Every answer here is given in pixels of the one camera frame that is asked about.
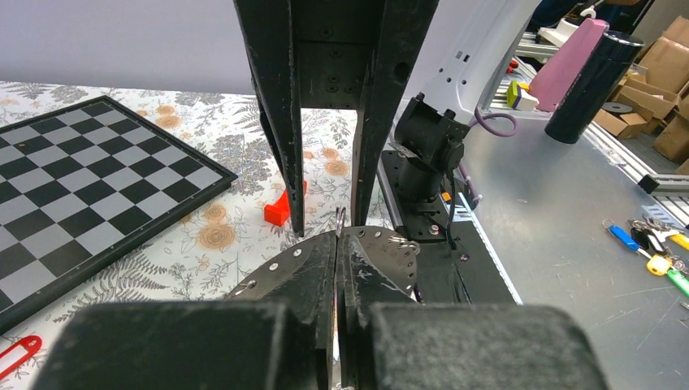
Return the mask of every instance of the red plastic block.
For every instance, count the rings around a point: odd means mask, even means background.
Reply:
[[[263,219],[275,226],[282,226],[285,221],[287,221],[287,218],[289,218],[289,202],[287,201],[287,190],[285,190],[274,205],[266,205],[263,207]]]

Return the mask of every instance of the pink object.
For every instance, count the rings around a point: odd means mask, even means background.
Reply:
[[[536,108],[555,111],[607,29],[608,22],[604,20],[584,20],[570,39],[545,63],[529,84],[529,94],[539,99]]]

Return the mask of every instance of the chessboard frame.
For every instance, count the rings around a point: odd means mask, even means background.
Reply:
[[[31,124],[41,122],[45,119],[57,117],[67,112],[80,110],[87,106],[92,106],[99,102],[104,102],[107,105],[114,107],[117,111],[128,117],[133,122],[139,124],[143,128],[151,131],[158,137],[161,137],[166,142],[173,146],[182,149],[190,157],[195,158],[201,165],[209,167],[223,178],[212,184],[208,188],[203,188],[197,195],[187,198],[182,201],[176,208],[167,213],[151,220],[146,224],[145,229],[137,229],[136,231],[126,235],[117,245],[110,249],[106,249],[101,253],[92,256],[88,260],[81,263],[77,268],[60,275],[56,280],[48,283],[44,288],[24,298],[22,301],[15,303],[7,310],[4,310],[0,316],[0,334],[10,330],[14,326],[20,324],[25,319],[31,317],[45,306],[53,301],[59,299],[79,284],[84,283],[88,278],[96,275],[104,268],[108,267],[113,262],[120,260],[129,252],[143,245],[146,241],[154,238],[160,232],[169,228],[175,222],[181,220],[185,215],[194,212],[199,207],[203,206],[213,198],[230,189],[232,182],[237,179],[237,175],[227,168],[223,167],[213,159],[187,145],[179,140],[169,132],[162,130],[156,124],[138,115],[133,110],[130,110],[123,104],[117,102],[112,97],[103,95],[93,99],[89,99],[70,106],[65,106],[62,109],[54,110],[43,115],[34,116],[29,119],[22,120],[17,123],[9,124],[0,128],[0,133],[9,132],[29,126]]]

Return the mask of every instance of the metal table surface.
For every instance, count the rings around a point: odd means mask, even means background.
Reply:
[[[542,127],[505,139],[477,126],[466,138],[463,161],[483,194],[475,212],[510,279],[526,304],[578,320],[614,389],[689,388],[689,310],[679,305],[689,299],[601,226],[624,226],[656,201],[588,139],[560,144]]]

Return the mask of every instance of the black base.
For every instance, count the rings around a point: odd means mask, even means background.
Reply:
[[[451,250],[444,235],[448,214],[443,202],[439,198],[431,202],[411,202],[399,196],[395,188],[403,158],[397,152],[384,151],[381,160],[401,216],[401,225],[395,230],[407,240],[421,244],[421,253],[417,256],[417,287],[423,301],[514,303],[474,223],[452,223],[457,250]],[[437,236],[430,233],[433,224],[440,227]]]

